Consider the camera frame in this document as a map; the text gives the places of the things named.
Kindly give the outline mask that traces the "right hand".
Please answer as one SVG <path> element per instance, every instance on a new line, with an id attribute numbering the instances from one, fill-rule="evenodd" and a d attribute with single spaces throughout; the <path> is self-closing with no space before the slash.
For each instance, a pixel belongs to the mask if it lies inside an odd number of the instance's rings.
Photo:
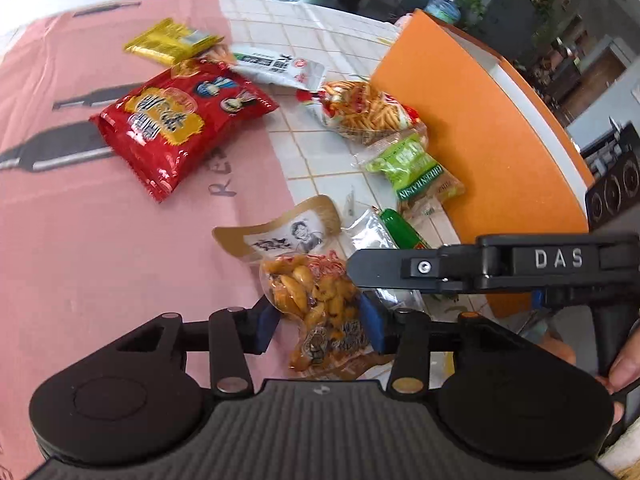
<path id="1" fill-rule="evenodd" d="M 540 348 L 550 352 L 559 359 L 576 365 L 575 351 L 568 344 L 545 334 L 540 343 Z M 596 379 L 609 394 L 618 393 L 639 378 L 640 367 L 640 332 L 636 328 L 626 340 L 623 349 L 618 352 L 616 359 L 608 372 L 608 377 L 597 376 Z"/>

